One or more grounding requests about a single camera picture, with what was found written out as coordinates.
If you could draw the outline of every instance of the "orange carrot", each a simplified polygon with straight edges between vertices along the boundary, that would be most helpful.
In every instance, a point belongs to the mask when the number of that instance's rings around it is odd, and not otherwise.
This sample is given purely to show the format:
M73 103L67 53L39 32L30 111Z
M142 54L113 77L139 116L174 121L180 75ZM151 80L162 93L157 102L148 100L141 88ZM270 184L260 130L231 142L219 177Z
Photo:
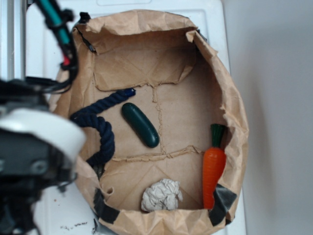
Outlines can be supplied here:
M206 150L203 157L202 190L205 209L212 209L214 206L213 192L226 164L226 154L220 149L225 128L224 125L211 125L212 147Z

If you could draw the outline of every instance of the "metal frame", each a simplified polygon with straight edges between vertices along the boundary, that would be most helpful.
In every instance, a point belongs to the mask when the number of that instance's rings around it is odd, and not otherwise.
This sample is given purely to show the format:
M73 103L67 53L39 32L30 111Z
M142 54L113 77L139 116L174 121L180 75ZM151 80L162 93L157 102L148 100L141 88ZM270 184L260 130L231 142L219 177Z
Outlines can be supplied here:
M25 78L27 1L0 1L0 79Z

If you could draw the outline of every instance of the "white wall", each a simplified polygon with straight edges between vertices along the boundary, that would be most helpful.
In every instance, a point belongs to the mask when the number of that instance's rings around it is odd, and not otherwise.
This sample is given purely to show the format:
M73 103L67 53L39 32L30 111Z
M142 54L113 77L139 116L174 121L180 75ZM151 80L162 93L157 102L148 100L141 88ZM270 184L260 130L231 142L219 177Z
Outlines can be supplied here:
M313 234L313 0L223 0L250 125L248 235Z

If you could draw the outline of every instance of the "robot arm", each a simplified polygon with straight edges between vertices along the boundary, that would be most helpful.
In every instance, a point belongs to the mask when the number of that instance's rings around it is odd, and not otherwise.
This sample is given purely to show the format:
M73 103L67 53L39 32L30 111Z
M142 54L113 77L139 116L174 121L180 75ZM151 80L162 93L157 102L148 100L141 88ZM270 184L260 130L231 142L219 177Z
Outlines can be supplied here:
M75 180L76 156L85 142L83 131L48 111L45 93L70 89L78 72L76 50L66 23L71 11L55 0L37 0L64 55L68 79L0 81L0 235L26 234L36 228L31 206L44 188L61 191Z

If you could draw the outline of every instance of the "carrot top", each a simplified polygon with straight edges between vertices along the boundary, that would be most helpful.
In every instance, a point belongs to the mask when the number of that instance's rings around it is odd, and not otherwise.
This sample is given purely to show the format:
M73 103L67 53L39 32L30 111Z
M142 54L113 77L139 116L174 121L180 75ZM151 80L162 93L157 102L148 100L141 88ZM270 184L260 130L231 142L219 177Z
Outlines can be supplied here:
M225 130L224 125L212 124L211 133L212 133L212 147L219 148L221 146L222 136Z

